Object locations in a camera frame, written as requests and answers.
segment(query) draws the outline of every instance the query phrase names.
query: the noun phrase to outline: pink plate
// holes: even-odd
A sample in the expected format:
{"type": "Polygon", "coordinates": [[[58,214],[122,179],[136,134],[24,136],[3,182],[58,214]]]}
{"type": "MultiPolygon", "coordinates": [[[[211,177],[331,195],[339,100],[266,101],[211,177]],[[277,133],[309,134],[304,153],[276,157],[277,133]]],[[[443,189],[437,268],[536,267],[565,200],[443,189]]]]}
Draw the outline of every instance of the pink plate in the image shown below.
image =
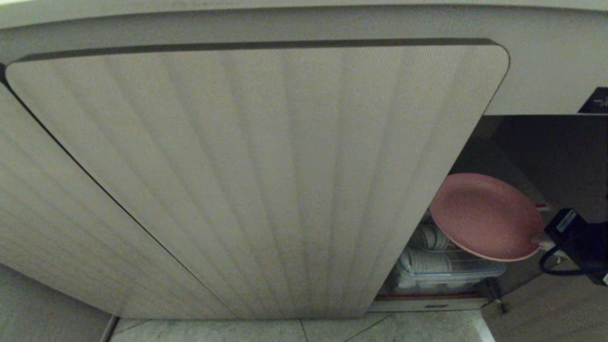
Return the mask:
{"type": "Polygon", "coordinates": [[[539,249],[531,241],[543,231],[534,203],[496,178],[450,175],[429,209],[437,226],[455,244],[485,259],[517,261],[539,249]]]}

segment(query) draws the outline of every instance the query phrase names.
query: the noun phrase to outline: kitchen cabinet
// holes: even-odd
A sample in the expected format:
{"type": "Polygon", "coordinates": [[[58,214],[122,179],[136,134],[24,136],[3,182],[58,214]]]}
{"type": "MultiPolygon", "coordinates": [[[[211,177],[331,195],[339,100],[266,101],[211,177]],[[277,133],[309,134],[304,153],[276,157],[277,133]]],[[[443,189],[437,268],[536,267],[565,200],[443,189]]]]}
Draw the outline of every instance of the kitchen cabinet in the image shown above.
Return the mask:
{"type": "Polygon", "coordinates": [[[241,318],[362,315],[508,67],[488,41],[172,49],[7,78],[241,318]]]}
{"type": "Polygon", "coordinates": [[[108,313],[234,314],[0,87],[0,261],[108,313]]]}

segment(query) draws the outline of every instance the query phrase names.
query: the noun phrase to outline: cabinet door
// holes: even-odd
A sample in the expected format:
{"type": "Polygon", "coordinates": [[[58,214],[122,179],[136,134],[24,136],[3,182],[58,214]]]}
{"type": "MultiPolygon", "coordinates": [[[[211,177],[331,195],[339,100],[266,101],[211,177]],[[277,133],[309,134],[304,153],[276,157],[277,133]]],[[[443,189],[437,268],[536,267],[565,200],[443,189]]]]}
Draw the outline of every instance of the cabinet door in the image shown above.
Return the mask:
{"type": "Polygon", "coordinates": [[[133,318],[233,318],[0,87],[0,262],[133,318]]]}
{"type": "MultiPolygon", "coordinates": [[[[576,268],[566,262],[563,269],[576,268]]],[[[543,274],[482,309],[496,342],[595,342],[608,336],[608,289],[586,276],[543,274]]]]}
{"type": "Polygon", "coordinates": [[[33,57],[8,78],[237,315],[356,316],[508,56],[496,45],[348,44],[33,57]]]}

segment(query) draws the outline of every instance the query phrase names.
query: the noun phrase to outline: open cabinet door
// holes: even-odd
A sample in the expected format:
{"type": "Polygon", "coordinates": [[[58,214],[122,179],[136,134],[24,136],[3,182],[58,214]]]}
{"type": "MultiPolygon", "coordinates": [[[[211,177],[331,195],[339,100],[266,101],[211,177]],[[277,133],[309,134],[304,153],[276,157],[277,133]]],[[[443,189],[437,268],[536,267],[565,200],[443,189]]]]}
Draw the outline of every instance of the open cabinet door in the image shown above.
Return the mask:
{"type": "Polygon", "coordinates": [[[608,287],[585,276],[543,274],[482,309],[496,342],[596,342],[608,338],[608,287]]]}
{"type": "Polygon", "coordinates": [[[13,63],[7,78],[237,316],[349,317],[508,68],[495,44],[414,43],[90,51],[13,63]]]}

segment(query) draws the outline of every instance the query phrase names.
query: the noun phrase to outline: tile floor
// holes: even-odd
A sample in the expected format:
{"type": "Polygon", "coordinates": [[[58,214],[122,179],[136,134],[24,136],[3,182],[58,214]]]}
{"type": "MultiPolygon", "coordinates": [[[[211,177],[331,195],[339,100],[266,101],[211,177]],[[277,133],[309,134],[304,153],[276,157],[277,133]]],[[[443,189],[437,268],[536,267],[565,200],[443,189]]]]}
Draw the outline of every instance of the tile floor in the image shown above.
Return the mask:
{"type": "Polygon", "coordinates": [[[494,342],[479,311],[368,313],[361,319],[121,319],[111,342],[494,342]]]}

